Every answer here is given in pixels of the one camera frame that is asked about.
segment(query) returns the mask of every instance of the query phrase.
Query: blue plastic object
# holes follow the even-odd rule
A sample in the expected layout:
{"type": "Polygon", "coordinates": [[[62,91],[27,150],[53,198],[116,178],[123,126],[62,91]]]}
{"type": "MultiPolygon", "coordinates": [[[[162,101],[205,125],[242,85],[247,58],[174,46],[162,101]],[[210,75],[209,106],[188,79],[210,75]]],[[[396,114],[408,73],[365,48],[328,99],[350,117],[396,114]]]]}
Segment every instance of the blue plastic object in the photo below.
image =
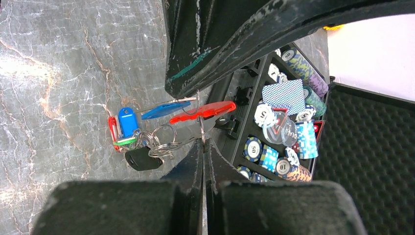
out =
{"type": "Polygon", "coordinates": [[[133,132],[138,129],[136,114],[133,109],[124,107],[118,112],[119,125],[121,126],[122,137],[133,136],[133,132]]]}
{"type": "Polygon", "coordinates": [[[171,103],[171,104],[162,104],[158,106],[157,108],[154,108],[148,111],[147,113],[143,114],[141,116],[141,119],[147,120],[147,119],[152,119],[152,118],[160,118],[160,117],[172,114],[175,111],[180,110],[189,105],[190,105],[190,101],[177,102],[177,103],[171,103]]]}

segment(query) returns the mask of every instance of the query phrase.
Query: green paint mark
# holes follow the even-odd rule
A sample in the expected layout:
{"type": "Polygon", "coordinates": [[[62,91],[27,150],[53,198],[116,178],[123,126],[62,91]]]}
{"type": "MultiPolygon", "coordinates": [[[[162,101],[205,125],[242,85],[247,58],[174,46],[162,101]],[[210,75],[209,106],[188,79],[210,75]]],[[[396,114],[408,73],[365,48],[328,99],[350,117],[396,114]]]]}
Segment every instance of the green paint mark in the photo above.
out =
{"type": "Polygon", "coordinates": [[[199,57],[196,58],[195,61],[193,61],[189,66],[187,66],[186,68],[182,69],[180,72],[178,72],[176,75],[174,75],[173,77],[169,78],[168,81],[171,82],[174,79],[181,77],[183,75],[185,75],[187,72],[189,72],[192,68],[194,68],[198,63],[200,63],[209,53],[211,52],[211,50],[206,51],[204,53],[202,53],[199,57]]]}

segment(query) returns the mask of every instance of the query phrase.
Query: open case lid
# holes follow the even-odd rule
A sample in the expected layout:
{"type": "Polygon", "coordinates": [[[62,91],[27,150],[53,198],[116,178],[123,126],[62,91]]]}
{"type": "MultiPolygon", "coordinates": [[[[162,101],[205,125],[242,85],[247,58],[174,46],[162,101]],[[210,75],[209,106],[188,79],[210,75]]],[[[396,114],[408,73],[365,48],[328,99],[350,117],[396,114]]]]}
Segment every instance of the open case lid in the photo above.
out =
{"type": "Polygon", "coordinates": [[[345,187],[368,234],[412,234],[414,102],[332,83],[319,154],[314,180],[345,187]]]}

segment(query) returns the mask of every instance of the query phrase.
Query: black key fob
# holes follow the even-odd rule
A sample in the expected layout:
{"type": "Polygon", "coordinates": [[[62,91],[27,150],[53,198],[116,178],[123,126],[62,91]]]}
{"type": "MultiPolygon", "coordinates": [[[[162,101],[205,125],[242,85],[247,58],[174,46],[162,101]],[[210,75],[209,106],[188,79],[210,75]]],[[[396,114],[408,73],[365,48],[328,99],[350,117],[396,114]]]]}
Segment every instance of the black key fob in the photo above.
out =
{"type": "Polygon", "coordinates": [[[125,159],[134,170],[143,171],[159,168],[163,164],[162,159],[148,156],[149,151],[150,148],[148,147],[134,149],[125,153],[125,159]]]}

